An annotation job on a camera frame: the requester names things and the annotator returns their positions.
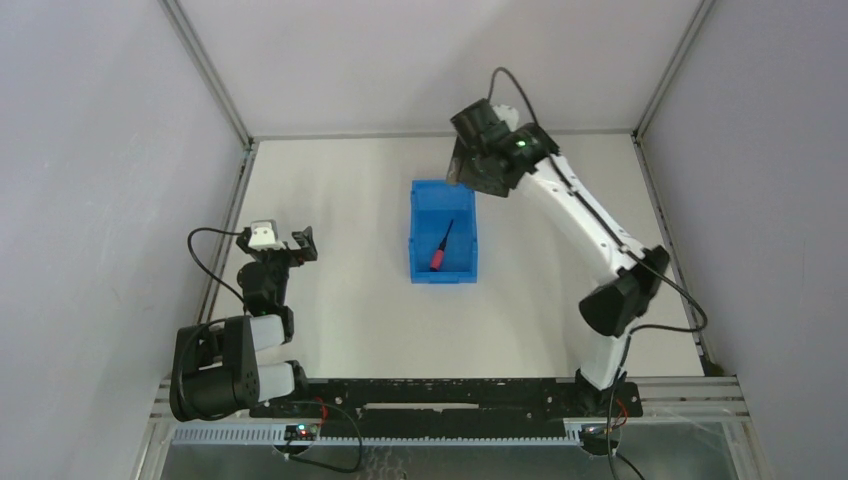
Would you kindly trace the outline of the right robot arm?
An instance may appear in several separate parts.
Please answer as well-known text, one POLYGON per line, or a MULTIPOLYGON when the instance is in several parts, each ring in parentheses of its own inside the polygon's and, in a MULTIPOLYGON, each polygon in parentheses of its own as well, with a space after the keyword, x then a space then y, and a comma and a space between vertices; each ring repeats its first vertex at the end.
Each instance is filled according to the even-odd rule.
POLYGON ((622 228, 573 171, 559 146, 539 126, 457 136, 447 179, 479 193, 527 195, 576 248, 594 286, 578 303, 588 325, 589 355, 575 374, 579 399, 596 407, 614 400, 636 321, 656 296, 670 256, 645 247, 622 228))

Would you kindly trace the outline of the red-handled black screwdriver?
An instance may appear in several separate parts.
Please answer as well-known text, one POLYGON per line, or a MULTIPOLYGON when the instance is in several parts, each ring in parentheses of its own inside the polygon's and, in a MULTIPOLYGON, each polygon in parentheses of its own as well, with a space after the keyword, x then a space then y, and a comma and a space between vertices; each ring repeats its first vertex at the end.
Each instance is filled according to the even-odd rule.
POLYGON ((454 224, 454 220, 451 220, 448 224, 448 228, 446 229, 444 236, 442 237, 442 240, 438 244, 435 252, 433 253, 433 255, 431 257, 431 260, 430 260, 430 263, 429 263, 429 271, 430 272, 438 272, 441 269, 442 263, 444 261, 445 250, 446 250, 446 247, 447 247, 448 239, 449 239, 450 232, 451 232, 453 224, 454 224))

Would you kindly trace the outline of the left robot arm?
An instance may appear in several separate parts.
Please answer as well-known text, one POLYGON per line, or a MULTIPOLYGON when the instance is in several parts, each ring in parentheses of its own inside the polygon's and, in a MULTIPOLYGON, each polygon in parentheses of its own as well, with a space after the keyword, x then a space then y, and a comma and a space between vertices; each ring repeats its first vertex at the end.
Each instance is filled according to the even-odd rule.
POLYGON ((178 330, 169 405, 180 422, 216 421, 270 400, 308 396, 308 379, 298 361, 264 363, 258 355, 294 337, 287 285, 291 269, 318 257, 313 230, 294 231, 284 241, 274 221, 260 220, 233 236, 251 258, 231 290, 242 312, 178 330))

